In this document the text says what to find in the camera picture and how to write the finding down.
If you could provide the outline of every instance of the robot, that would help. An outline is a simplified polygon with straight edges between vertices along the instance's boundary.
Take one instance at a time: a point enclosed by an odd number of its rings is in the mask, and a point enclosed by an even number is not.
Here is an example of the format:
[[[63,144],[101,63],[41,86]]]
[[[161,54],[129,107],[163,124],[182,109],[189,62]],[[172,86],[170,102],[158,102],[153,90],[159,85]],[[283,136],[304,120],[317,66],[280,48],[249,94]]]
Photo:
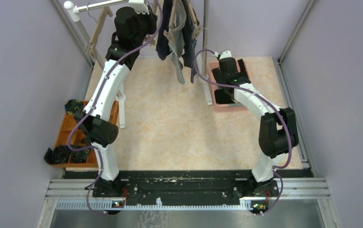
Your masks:
[[[122,7],[116,12],[116,32],[112,35],[112,43],[106,55],[105,67],[90,102],[83,112],[77,111],[74,119],[79,127],[90,138],[96,151],[98,165],[101,170],[100,178],[95,183],[94,197],[121,195],[122,183],[119,178],[119,168],[115,157],[114,141],[119,133],[118,127],[109,123],[113,102],[121,97],[117,93],[125,77],[132,70],[144,39],[156,31],[157,16],[152,13],[150,6],[143,0],[130,0],[130,7]],[[213,70],[215,80],[219,84],[234,85],[249,89],[249,93],[240,89],[220,86],[225,94],[242,103],[260,121],[259,145],[262,150],[259,161],[251,176],[248,186],[254,195],[262,194],[271,186],[276,186],[273,180],[273,167],[278,165],[288,153],[288,139],[275,111],[267,103],[259,99],[258,90],[252,85],[243,60],[236,60],[230,51],[216,53],[220,67]],[[292,147],[298,145],[295,112],[291,108],[273,106],[283,116],[287,125]]]

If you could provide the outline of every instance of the white wall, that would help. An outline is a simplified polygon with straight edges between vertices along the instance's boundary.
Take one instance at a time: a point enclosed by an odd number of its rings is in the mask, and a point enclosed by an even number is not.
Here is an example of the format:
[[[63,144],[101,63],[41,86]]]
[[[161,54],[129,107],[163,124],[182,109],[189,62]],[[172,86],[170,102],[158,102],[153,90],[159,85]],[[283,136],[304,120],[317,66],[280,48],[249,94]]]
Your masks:
[[[363,227],[363,1],[319,1],[284,66],[314,168]]]
[[[0,228],[35,227],[64,102],[90,70],[47,0],[0,1]]]
[[[74,0],[78,6],[103,0]],[[191,0],[200,22],[203,22],[204,1]],[[309,0],[210,0],[208,48],[223,51],[230,49],[236,56],[279,57],[299,21]],[[116,10],[127,4],[112,6]],[[100,10],[91,10],[98,17]],[[86,12],[80,14],[89,34],[92,34],[95,21]],[[110,46],[115,31],[114,17],[107,19],[100,36],[97,49],[102,57]],[[201,50],[202,38],[196,50]],[[152,48],[144,48],[141,56],[157,57]]]

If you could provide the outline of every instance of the beige tabletop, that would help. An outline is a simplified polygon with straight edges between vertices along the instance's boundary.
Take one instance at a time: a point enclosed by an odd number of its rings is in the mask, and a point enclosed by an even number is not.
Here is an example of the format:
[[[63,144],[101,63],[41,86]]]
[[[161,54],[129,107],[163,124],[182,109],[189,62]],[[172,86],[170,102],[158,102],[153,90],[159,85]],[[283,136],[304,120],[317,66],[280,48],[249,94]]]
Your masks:
[[[253,85],[271,102],[285,107],[271,57],[243,57]],[[86,99],[101,75],[96,67]],[[214,112],[202,85],[177,82],[171,61],[137,59],[124,81],[126,128],[115,141],[121,170],[252,169],[261,153],[259,122],[250,111]],[[297,148],[288,168],[301,169]]]

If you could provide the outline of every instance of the orange tray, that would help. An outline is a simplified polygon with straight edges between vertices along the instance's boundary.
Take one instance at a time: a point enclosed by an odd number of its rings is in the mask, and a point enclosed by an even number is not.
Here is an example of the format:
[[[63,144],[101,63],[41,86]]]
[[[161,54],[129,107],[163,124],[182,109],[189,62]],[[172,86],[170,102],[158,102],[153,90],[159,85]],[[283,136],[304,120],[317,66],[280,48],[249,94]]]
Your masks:
[[[112,106],[112,111],[110,112],[110,119],[109,122],[111,124],[117,123],[117,116],[118,116],[118,102],[115,101]],[[56,145],[54,147],[57,147],[59,145],[66,145],[68,136],[71,132],[71,130],[75,127],[76,121],[74,120],[73,115],[69,115],[67,113],[64,114],[63,122],[61,123],[60,131],[58,132]],[[85,138],[86,135],[82,132],[82,130],[77,129],[76,133],[71,137],[71,144],[72,145],[78,145],[78,146],[86,146],[85,143],[81,143],[81,140]],[[88,158],[86,159],[86,163],[70,163],[71,156],[68,159],[67,163],[62,164],[55,164],[52,165],[54,167],[59,168],[97,168],[97,159],[95,151],[92,150],[89,154]]]

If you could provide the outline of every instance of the purple cable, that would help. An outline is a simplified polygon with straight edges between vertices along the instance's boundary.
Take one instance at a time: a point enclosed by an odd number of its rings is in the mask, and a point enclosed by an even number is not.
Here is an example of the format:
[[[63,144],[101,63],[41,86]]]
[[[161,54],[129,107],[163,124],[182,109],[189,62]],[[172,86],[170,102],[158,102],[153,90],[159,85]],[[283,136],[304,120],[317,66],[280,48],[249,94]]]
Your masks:
[[[212,54],[215,54],[214,51],[212,50],[209,50],[209,49],[203,49],[203,50],[200,50],[199,52],[197,52],[197,54],[195,55],[195,58],[194,58],[194,67],[196,68],[196,71],[197,71],[197,74],[198,76],[204,80],[205,82],[207,83],[210,83],[210,84],[213,84],[213,85],[216,85],[216,86],[221,86],[221,87],[228,87],[228,88],[233,88],[233,89],[240,89],[240,90],[243,90],[243,91],[246,91],[246,92],[249,92],[251,94],[253,94],[254,92],[249,90],[249,89],[246,89],[246,88],[243,88],[243,87],[239,87],[239,86],[233,86],[233,85],[227,85],[227,84],[220,84],[220,83],[216,83],[216,82],[212,82],[206,78],[204,78],[202,75],[201,75],[201,72],[199,71],[198,69],[198,64],[197,64],[197,57],[198,55],[201,53],[201,52],[204,52],[204,51],[208,51],[208,52],[211,52]],[[278,168],[278,169],[284,169],[286,168],[289,163],[291,162],[291,158],[292,158],[292,142],[291,142],[291,137],[289,136],[289,131],[288,131],[288,126],[287,124],[285,123],[284,121],[284,118],[281,116],[281,114],[278,112],[278,110],[265,98],[263,98],[262,96],[258,95],[258,94],[254,94],[256,97],[258,97],[260,100],[262,100],[263,102],[265,102],[268,106],[270,106],[275,114],[277,114],[278,116],[278,119],[281,121],[282,123],[282,126],[284,128],[284,131],[285,131],[285,134],[287,135],[287,140],[288,140],[288,159],[287,159],[287,162],[285,163],[285,165],[283,166],[273,166],[273,169],[275,168]],[[282,190],[284,189],[284,184],[282,182],[282,177],[276,172],[274,171],[274,175],[276,175],[277,177],[279,177],[279,179],[281,180],[281,190],[279,191],[279,194],[277,196],[277,198],[275,199],[274,203],[262,214],[257,214],[257,215],[265,215],[267,214],[273,207],[274,205],[276,204],[276,202],[278,202],[279,198],[281,197],[282,195]]]
[[[88,206],[88,209],[96,214],[96,215],[99,215],[99,216],[103,216],[103,215],[106,215],[106,214],[100,214],[100,213],[96,213],[94,210],[92,210],[91,206],[89,205],[89,194],[93,188],[93,186],[96,184],[97,180],[102,176],[102,173],[103,173],[103,159],[102,159],[102,154],[100,153],[100,150],[99,148],[95,147],[95,146],[84,146],[84,147],[81,147],[81,148],[74,148],[71,146],[71,138],[72,136],[74,135],[75,131],[80,127],[80,125],[85,121],[85,119],[88,118],[88,116],[93,112],[95,105],[99,99],[99,96],[100,94],[102,93],[102,90],[103,90],[103,87],[105,86],[105,83],[106,83],[106,80],[107,78],[109,77],[109,75],[113,72],[113,70],[120,64],[121,61],[123,61],[125,58],[127,58],[129,55],[131,55],[132,53],[134,52],[137,52],[139,50],[141,50],[143,47],[147,46],[148,44],[150,44],[152,42],[152,40],[156,37],[156,35],[158,35],[159,33],[159,28],[161,27],[162,25],[162,21],[163,21],[163,14],[162,14],[162,7],[161,5],[159,4],[159,0],[154,0],[158,6],[158,9],[159,9],[159,13],[160,13],[160,19],[159,19],[159,25],[157,26],[156,28],[156,31],[154,32],[154,34],[145,42],[143,43],[141,46],[137,47],[136,49],[134,50],[131,50],[129,51],[128,53],[126,53],[124,56],[122,56],[121,58],[119,58],[119,60],[116,61],[116,63],[107,71],[107,74],[106,74],[106,77],[103,79],[102,81],[102,84],[100,85],[98,91],[97,91],[97,94],[96,94],[96,98],[95,100],[93,101],[92,103],[92,108],[91,110],[89,110],[86,115],[75,125],[75,127],[72,129],[71,133],[69,134],[68,136],[68,139],[67,139],[67,146],[70,150],[72,151],[82,151],[82,150],[85,150],[85,149],[95,149],[97,151],[97,154],[99,155],[99,160],[100,160],[100,172],[98,174],[98,176],[95,178],[95,180],[92,182],[92,184],[89,186],[88,188],[88,193],[86,195],[86,205]]]

